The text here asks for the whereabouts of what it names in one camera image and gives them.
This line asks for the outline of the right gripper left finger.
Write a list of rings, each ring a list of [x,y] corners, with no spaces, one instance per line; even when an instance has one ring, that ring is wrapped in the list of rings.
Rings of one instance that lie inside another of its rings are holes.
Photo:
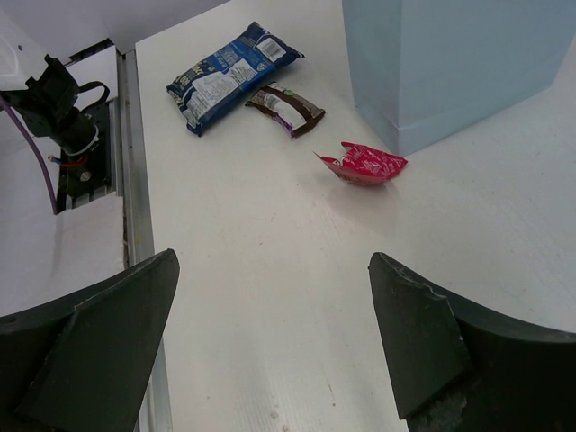
[[[167,249],[1,318],[3,431],[132,431],[176,293]]]

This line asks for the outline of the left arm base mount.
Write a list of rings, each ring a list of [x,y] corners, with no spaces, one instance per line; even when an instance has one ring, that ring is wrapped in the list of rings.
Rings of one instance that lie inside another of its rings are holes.
[[[46,162],[59,165],[71,172],[76,182],[92,188],[105,181],[105,166],[98,153],[106,134],[90,112],[107,102],[110,89],[100,81],[79,85],[57,58],[47,55],[44,59],[47,68],[40,78],[26,82],[27,89],[1,90],[1,109],[36,157],[52,212],[58,214]]]

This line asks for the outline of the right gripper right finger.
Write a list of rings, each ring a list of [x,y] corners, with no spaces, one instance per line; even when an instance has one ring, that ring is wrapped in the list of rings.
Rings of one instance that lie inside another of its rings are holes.
[[[397,412],[409,430],[574,430],[573,333],[482,306],[381,252],[368,270]]]

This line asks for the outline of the small red candy wrapper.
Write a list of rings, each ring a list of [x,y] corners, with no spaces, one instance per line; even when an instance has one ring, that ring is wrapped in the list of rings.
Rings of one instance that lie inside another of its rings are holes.
[[[383,185],[409,163],[404,157],[366,145],[342,141],[341,147],[346,151],[341,158],[316,156],[334,175],[352,185]]]

